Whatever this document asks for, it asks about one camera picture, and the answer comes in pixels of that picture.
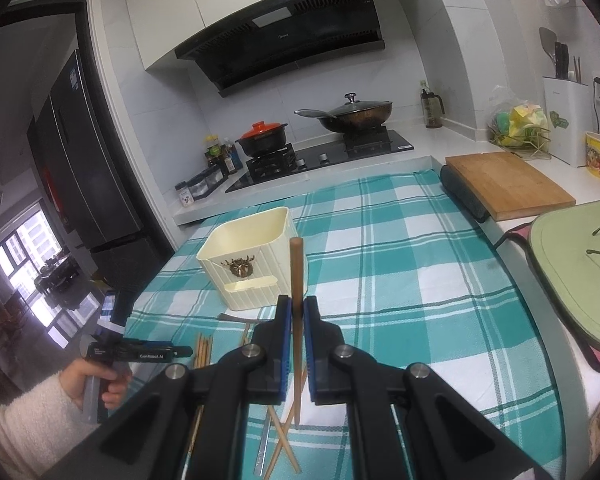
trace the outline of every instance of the pot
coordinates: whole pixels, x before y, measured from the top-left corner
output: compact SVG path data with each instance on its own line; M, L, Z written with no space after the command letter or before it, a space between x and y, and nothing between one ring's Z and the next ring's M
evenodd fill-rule
M252 124L253 128L243 134L237 142L247 156L263 156L281 150L286 145L285 124L264 121Z
M391 115L391 101L357 101L354 93L345 94L348 103L330 112L296 110L302 117L318 119L322 126L339 134L356 134L381 126Z

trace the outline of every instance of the person's arm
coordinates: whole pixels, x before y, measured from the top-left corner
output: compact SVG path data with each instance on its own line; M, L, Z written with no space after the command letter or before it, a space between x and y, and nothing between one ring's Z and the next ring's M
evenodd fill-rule
M84 382L94 375L112 381L102 397L118 406L129 377L83 359L0 406L0 462L12 476L40 476L96 428L81 420Z

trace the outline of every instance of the hand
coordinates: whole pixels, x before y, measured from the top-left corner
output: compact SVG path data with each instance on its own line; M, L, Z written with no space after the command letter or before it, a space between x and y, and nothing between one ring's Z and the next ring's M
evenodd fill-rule
M108 410L117 408L126 394L126 388L131 382L131 370L122 374L101 363L85 361L77 358L68 365L59 375L60 386L74 402L76 406L82 409L82 400L84 397L84 382L87 377L95 376L101 379L111 381L109 388L102 394L104 406Z

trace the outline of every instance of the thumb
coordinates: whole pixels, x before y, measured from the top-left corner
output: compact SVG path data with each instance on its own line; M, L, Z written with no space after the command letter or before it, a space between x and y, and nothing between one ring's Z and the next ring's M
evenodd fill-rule
M100 377L107 381L115 381L118 378L117 372L102 363L94 361L85 361L85 359L76 359L74 361L75 372L83 377Z

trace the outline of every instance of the white door trim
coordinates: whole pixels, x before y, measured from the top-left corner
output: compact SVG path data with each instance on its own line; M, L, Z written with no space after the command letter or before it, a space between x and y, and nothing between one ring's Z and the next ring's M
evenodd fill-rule
M33 0L12 0L10 5L31 1ZM122 92L120 91L118 79L116 78L116 73L113 70L113 64L109 55L100 0L86 1L96 68L98 70L98 75L100 76L102 90L104 91L107 105L109 105L109 112L113 119L118 138L122 143L126 158L128 158L128 161L131 164L136 179L138 180L142 192L146 196L147 202L154 212L160 227L173 248L177 249L182 243L182 232L174 222L169 207L155 182L154 175L142 152L138 136L136 136L136 131L131 123L129 113L126 110L125 102L122 99Z

